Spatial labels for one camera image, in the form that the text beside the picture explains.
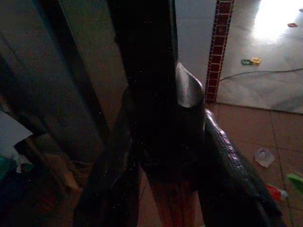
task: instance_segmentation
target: electrical cord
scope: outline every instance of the electrical cord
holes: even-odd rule
[[[222,81],[222,80],[225,80],[225,79],[229,79],[231,77],[239,76],[239,75],[242,75],[242,74],[249,74],[249,73],[254,73],[254,72],[259,72],[259,73],[262,73],[262,72],[296,72],[296,71],[300,71],[300,70],[303,70],[303,68],[294,69],[294,70],[280,70],[280,71],[250,71],[250,72],[241,72],[241,73],[233,74],[231,76],[228,76],[228,77],[225,77],[223,79],[220,79],[219,81]]]

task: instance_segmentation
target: white wall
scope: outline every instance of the white wall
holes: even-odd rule
[[[61,0],[78,49],[110,128],[127,86],[115,31],[105,0]]]
[[[6,98],[30,121],[44,122],[72,159],[94,161],[103,142],[33,1],[0,1],[0,32],[0,55],[13,72],[0,75],[10,87]]]
[[[176,0],[179,59],[205,86],[215,0]]]

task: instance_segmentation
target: red mosaic tile border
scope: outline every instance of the red mosaic tile border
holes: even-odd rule
[[[205,87],[205,101],[214,103],[224,60],[234,0],[217,0]]]

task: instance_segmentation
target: wooden plank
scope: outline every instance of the wooden plank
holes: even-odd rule
[[[149,182],[162,227],[194,227],[195,194],[191,183]]]

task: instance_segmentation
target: white marble floor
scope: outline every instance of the white marble floor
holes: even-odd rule
[[[221,79],[241,72],[303,68],[302,0],[236,0]],[[298,27],[288,27],[296,23]],[[259,57],[259,66],[241,59]],[[220,82],[217,102],[303,114],[303,70],[243,74]]]

